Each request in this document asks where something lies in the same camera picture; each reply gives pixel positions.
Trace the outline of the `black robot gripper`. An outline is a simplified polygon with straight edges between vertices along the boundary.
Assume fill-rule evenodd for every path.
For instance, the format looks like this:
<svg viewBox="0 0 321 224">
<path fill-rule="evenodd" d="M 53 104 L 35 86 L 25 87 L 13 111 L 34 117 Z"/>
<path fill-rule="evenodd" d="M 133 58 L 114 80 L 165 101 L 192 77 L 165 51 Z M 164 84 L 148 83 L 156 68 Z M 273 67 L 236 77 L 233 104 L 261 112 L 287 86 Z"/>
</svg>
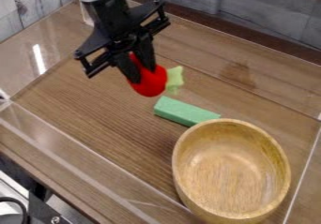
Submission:
<svg viewBox="0 0 321 224">
<path fill-rule="evenodd" d="M 93 78 L 105 68 L 118 67 L 132 83 L 141 83 L 141 72 L 130 58 L 156 71 L 153 37 L 172 24 L 165 1 L 130 7 L 128 0 L 85 0 L 90 4 L 94 29 L 74 52 L 86 75 Z"/>
</svg>

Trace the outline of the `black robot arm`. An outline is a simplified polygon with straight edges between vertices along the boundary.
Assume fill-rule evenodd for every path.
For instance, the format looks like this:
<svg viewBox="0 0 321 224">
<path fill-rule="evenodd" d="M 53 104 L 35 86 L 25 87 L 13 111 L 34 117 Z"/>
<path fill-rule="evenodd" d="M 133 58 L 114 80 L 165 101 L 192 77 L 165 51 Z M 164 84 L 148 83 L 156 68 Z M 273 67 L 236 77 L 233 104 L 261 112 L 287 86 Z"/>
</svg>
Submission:
<svg viewBox="0 0 321 224">
<path fill-rule="evenodd" d="M 94 77 L 106 67 L 118 67 L 132 83 L 141 83 L 142 74 L 130 58 L 156 71 L 153 37 L 172 24 L 165 1 L 153 0 L 130 7 L 128 0 L 81 0 L 94 23 L 93 32 L 74 52 L 86 75 Z"/>
</svg>

